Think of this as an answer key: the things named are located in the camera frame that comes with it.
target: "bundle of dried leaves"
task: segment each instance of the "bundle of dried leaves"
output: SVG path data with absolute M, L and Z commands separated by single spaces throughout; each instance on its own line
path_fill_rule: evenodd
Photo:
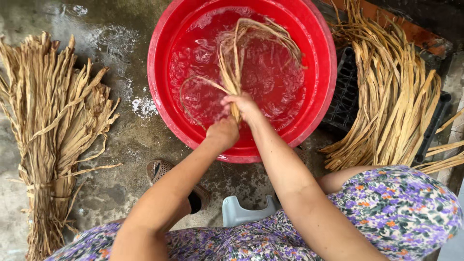
M 210 85 L 224 91 L 228 95 L 240 95 L 242 90 L 241 75 L 243 60 L 245 57 L 245 48 L 252 39 L 261 39 L 277 42 L 278 44 L 285 47 L 292 59 L 297 66 L 301 66 L 301 51 L 296 45 L 290 34 L 282 26 L 275 23 L 274 21 L 265 18 L 266 23 L 260 23 L 249 18 L 240 18 L 237 21 L 234 30 L 223 32 L 219 36 L 218 42 L 218 59 L 219 59 L 219 70 L 224 87 L 217 84 L 216 82 L 209 80 L 202 76 L 192 76 L 187 78 L 182 86 L 180 87 L 180 104 L 182 105 L 185 112 L 192 118 L 198 125 L 206 128 L 201 122 L 193 117 L 193 115 L 185 107 L 182 97 L 182 89 L 185 84 L 194 79 L 201 79 L 209 83 Z M 240 111 L 235 104 L 231 105 L 231 114 L 234 116 L 236 121 L 241 121 Z
M 74 37 L 60 53 L 60 42 L 50 35 L 29 36 L 20 47 L 1 41 L 0 55 L 8 81 L 0 77 L 0 105 L 11 121 L 21 153 L 19 178 L 29 197 L 30 233 L 28 260 L 43 260 L 64 244 L 62 229 L 75 231 L 67 220 L 76 175 L 100 166 L 77 170 L 79 162 L 105 150 L 106 132 L 119 117 L 110 118 L 119 103 L 108 99 L 109 87 L 100 83 L 105 67 L 91 79 L 90 59 L 82 70 L 74 69 Z M 102 150 L 89 158 L 78 157 L 104 136 Z
M 362 16 L 359 0 L 345 0 L 348 22 L 334 39 L 356 54 L 359 111 L 341 141 L 327 146 L 326 168 L 358 165 L 410 166 L 437 105 L 441 80 L 393 21 L 388 28 Z

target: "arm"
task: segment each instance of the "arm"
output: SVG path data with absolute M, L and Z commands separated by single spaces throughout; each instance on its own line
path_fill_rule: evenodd
M 119 230 L 111 260 L 168 260 L 164 230 L 215 158 L 238 140 L 230 117 L 212 125 L 205 140 L 143 194 Z
M 229 102 L 237 104 L 249 124 L 280 203 L 311 249 L 327 261 L 386 260 L 326 198 L 308 168 L 275 132 L 251 97 L 228 96 L 222 104 Z

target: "hand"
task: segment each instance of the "hand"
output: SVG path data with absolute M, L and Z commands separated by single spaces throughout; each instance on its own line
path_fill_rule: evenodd
M 240 112 L 242 113 L 242 118 L 246 121 L 249 125 L 252 121 L 258 117 L 262 117 L 263 114 L 261 110 L 258 108 L 258 105 L 253 101 L 253 98 L 250 94 L 243 92 L 242 95 L 229 95 L 225 96 L 221 100 L 221 105 L 224 106 L 224 113 L 229 114 L 230 111 L 230 103 L 234 102 Z
M 231 148 L 239 137 L 238 124 L 232 116 L 229 116 L 209 126 L 205 141 L 212 141 L 214 146 L 220 146 L 222 153 Z

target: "floral dress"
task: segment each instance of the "floral dress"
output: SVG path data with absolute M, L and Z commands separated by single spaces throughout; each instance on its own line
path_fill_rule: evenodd
M 415 260 L 441 247 L 461 228 L 462 210 L 444 185 L 407 166 L 368 170 L 327 196 L 391 260 Z M 78 234 L 47 260 L 107 260 L 121 227 L 109 223 Z M 283 210 L 233 228 L 166 233 L 171 260 L 322 260 Z

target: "woman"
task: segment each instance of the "woman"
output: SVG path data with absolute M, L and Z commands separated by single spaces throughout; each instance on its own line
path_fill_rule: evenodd
M 49 260 L 418 259 L 461 227 L 455 195 L 427 175 L 406 166 L 361 166 L 316 180 L 249 95 L 225 97 L 225 111 L 230 102 L 250 126 L 283 210 L 233 228 L 168 232 L 207 205 L 208 193 L 196 184 L 238 140 L 229 117 L 177 166 L 154 162 L 154 185 L 124 222 L 84 231 Z

